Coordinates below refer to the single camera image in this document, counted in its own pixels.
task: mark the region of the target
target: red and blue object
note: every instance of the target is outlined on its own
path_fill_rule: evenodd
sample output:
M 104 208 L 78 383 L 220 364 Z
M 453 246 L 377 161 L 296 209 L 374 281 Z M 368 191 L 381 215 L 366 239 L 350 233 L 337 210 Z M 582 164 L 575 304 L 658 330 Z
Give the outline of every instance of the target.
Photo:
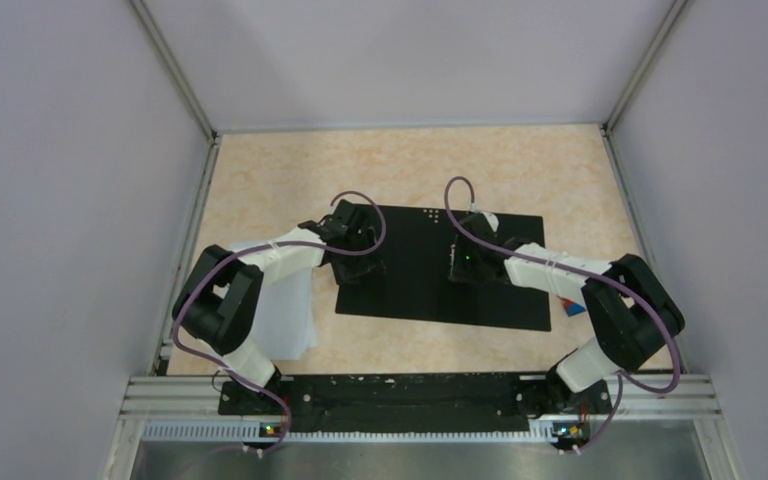
M 564 311 L 567 312 L 568 317 L 578 315 L 579 313 L 583 313 L 587 310 L 581 305 L 573 302 L 572 300 L 567 300 L 566 298 L 561 299 L 561 304 L 564 306 Z

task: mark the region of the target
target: table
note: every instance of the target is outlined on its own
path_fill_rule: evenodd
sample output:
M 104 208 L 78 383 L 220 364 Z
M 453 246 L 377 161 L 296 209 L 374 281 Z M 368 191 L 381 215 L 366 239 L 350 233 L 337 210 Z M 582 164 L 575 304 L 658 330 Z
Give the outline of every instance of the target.
M 256 133 L 222 138 L 196 246 L 277 237 L 318 220 L 334 194 L 360 190 L 384 205 L 443 208 L 443 188 L 469 177 L 479 208 L 540 215 L 547 248 L 617 259 L 637 253 L 597 125 Z M 453 188 L 454 208 L 469 203 Z M 337 315 L 330 268 L 313 273 L 318 345 L 286 374 L 547 370 L 592 335 L 550 297 L 552 332 Z M 187 344 L 194 340 L 182 330 Z M 644 368 L 669 368 L 662 349 Z M 173 351 L 169 375 L 215 367 Z

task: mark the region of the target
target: black metal plate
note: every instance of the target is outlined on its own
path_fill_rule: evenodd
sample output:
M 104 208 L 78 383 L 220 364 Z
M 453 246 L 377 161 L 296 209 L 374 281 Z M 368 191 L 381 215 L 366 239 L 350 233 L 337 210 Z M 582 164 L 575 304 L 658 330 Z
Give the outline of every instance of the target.
M 513 432 L 528 430 L 527 412 L 549 413 L 539 393 L 544 381 L 520 375 L 296 375 L 282 378 L 276 393 L 293 412 L 296 432 Z M 587 391 L 591 413 L 610 409 L 602 392 L 604 382 Z M 225 382 L 222 394 L 228 400 L 220 400 L 220 415 L 283 413 L 274 401 L 235 382 Z
M 380 229 L 372 207 L 369 218 Z M 548 295 L 510 285 L 456 284 L 448 280 L 455 229 L 444 210 L 382 206 L 387 240 L 378 251 L 386 275 L 363 277 L 343 285 L 337 313 L 371 317 L 432 320 L 548 332 Z M 455 211 L 461 218 L 467 214 Z M 497 214 L 499 238 L 521 237 L 544 245 L 543 218 Z

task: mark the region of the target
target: white wall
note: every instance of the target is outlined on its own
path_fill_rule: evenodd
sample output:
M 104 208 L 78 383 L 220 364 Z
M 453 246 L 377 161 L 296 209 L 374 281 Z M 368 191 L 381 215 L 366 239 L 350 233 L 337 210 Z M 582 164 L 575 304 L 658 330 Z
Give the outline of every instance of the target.
M 0 1 L 0 479 L 100 476 L 204 153 L 124 0 Z
M 147 0 L 219 130 L 597 122 L 671 0 Z
M 695 2 L 618 132 L 748 478 L 768 478 L 768 2 Z

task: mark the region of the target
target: sheet of paper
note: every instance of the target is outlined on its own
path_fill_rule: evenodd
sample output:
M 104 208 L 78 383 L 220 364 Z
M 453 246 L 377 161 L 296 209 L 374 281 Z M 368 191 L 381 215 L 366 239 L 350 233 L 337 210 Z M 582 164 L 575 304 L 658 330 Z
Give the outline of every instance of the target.
M 238 242 L 240 250 L 264 242 Z M 313 325 L 313 282 L 310 270 L 302 270 L 260 291 L 251 335 L 270 360 L 298 360 L 316 346 Z

